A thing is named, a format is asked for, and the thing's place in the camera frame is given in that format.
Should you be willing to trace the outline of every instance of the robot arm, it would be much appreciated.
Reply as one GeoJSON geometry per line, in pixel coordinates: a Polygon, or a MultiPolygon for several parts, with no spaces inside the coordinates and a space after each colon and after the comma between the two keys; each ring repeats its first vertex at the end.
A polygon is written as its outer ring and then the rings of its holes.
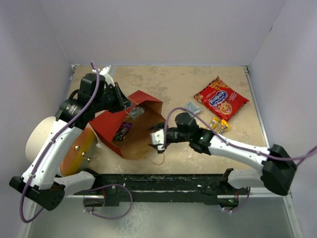
{"type": "MultiPolygon", "coordinates": [[[[178,142],[189,142],[189,146],[198,153],[208,155],[218,155],[246,164],[250,170],[228,169],[227,182],[234,188],[242,187],[266,187],[278,195],[287,195],[291,182],[295,175],[297,166],[293,161],[278,161],[268,159],[263,155],[236,149],[221,141],[214,133],[208,129],[199,128],[195,119],[188,113],[178,114],[175,118],[177,127],[169,128],[166,134],[166,144],[178,142]]],[[[165,135],[163,123],[151,129],[159,129],[151,134],[151,146],[158,153],[163,153],[163,142],[165,135]]],[[[276,157],[289,157],[283,147],[273,145],[271,148],[257,147],[241,142],[237,142],[222,136],[226,141],[235,145],[261,151],[267,155],[276,157]]]]}
{"type": "Polygon", "coordinates": [[[33,177],[26,192],[26,197],[37,202],[47,210],[53,210],[63,197],[93,186],[95,178],[88,172],[63,178],[55,178],[56,172],[65,157],[68,149],[81,134],[89,121],[95,118],[95,113],[108,110],[111,113],[119,112],[132,103],[123,95],[117,83],[113,82],[111,66],[100,73],[100,82],[97,94],[85,112],[70,125],[58,138],[52,142],[53,136],[70,122],[90,100],[96,87],[96,74],[88,73],[82,79],[80,88],[71,93],[70,97],[60,104],[55,117],[50,136],[31,166],[21,177],[13,177],[9,185],[22,193],[29,177],[33,177]],[[36,172],[31,173],[40,155],[46,146],[51,147],[41,160],[36,172]]]}

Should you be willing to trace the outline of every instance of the clear panel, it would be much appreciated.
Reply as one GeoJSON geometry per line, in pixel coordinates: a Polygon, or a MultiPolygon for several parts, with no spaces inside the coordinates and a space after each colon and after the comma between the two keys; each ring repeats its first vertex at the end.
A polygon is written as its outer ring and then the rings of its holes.
{"type": "MultiPolygon", "coordinates": [[[[99,208],[117,216],[128,208],[99,208]]],[[[44,211],[28,238],[292,238],[283,198],[250,198],[229,214],[200,203],[134,203],[119,220],[104,220],[83,212],[82,198],[66,198],[53,211],[44,211]]]]}

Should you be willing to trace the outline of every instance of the red paper bag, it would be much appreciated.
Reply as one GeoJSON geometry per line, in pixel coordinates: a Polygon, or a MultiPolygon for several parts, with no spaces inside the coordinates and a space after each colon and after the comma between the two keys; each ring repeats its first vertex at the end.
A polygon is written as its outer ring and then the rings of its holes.
{"type": "Polygon", "coordinates": [[[99,139],[122,158],[130,160],[142,159],[152,147],[150,133],[147,130],[159,122],[165,122],[161,115],[162,105],[159,99],[152,97],[142,91],[136,91],[128,99],[133,103],[126,111],[102,113],[90,122],[99,139]],[[128,113],[136,106],[144,109],[144,113],[132,119],[128,113]],[[132,123],[131,129],[123,141],[114,141],[117,130],[122,122],[132,123]]]}

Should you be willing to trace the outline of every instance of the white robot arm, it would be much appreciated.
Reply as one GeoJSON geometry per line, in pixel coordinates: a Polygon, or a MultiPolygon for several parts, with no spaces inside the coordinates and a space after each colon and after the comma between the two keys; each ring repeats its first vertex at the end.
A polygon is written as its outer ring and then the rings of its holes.
{"type": "Polygon", "coordinates": [[[230,171],[228,171],[230,174],[227,182],[233,188],[266,187],[278,195],[286,195],[288,193],[297,169],[295,163],[293,161],[272,160],[261,155],[289,157],[283,147],[279,145],[273,145],[272,148],[258,147],[221,136],[224,141],[226,141],[225,143],[215,136],[212,131],[199,128],[195,119],[190,117],[188,113],[177,115],[175,121],[177,128],[169,128],[166,135],[163,131],[163,124],[158,124],[151,128],[153,130],[159,129],[151,133],[151,146],[154,147],[158,153],[163,153],[166,149],[163,145],[164,140],[166,140],[167,145],[187,141],[189,142],[189,146],[198,153],[223,156],[251,167],[249,170],[230,169],[230,171]],[[237,149],[229,146],[229,142],[262,153],[255,154],[237,149]]]}

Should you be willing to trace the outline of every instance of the tabletop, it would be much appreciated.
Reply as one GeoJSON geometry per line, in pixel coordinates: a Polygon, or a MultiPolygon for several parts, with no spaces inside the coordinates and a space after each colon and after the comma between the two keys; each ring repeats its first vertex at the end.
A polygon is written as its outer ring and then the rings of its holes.
{"type": "MultiPolygon", "coordinates": [[[[89,66],[77,66],[70,86],[70,92],[79,88],[80,79],[91,72],[89,66]]],[[[118,82],[122,92],[128,96],[137,90],[146,92],[163,102],[162,116],[176,107],[183,107],[193,102],[203,111],[199,116],[207,123],[214,114],[193,96],[217,78],[222,79],[234,91],[250,100],[228,122],[230,130],[223,135],[243,143],[265,146],[256,107],[250,86],[242,66],[118,66],[115,67],[114,81],[118,82]]],[[[169,126],[175,126],[175,112],[169,126]]],[[[165,151],[165,162],[162,154],[152,150],[139,161],[127,160],[118,156],[104,144],[96,148],[89,168],[97,173],[115,174],[212,174],[223,173],[228,168],[247,169],[242,163],[219,156],[199,154],[193,151],[188,143],[169,145],[165,151]]]]}

